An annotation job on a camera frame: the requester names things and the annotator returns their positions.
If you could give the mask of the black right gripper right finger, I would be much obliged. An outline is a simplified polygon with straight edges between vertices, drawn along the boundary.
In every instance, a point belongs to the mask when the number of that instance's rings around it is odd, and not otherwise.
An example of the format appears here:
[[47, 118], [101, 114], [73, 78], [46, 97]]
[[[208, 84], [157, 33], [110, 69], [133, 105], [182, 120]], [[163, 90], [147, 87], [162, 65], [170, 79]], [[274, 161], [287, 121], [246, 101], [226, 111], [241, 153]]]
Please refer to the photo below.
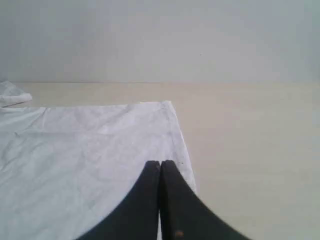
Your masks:
[[161, 163], [159, 211], [163, 240], [248, 239], [197, 197], [172, 160]]

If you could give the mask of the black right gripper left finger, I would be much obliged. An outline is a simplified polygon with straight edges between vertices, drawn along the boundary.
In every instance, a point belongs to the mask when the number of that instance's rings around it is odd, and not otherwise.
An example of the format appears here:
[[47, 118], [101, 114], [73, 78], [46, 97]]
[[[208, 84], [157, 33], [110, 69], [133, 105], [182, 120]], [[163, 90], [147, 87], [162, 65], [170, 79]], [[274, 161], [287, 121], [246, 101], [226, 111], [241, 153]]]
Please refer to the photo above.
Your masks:
[[80, 240], [156, 240], [160, 163], [147, 161], [119, 205]]

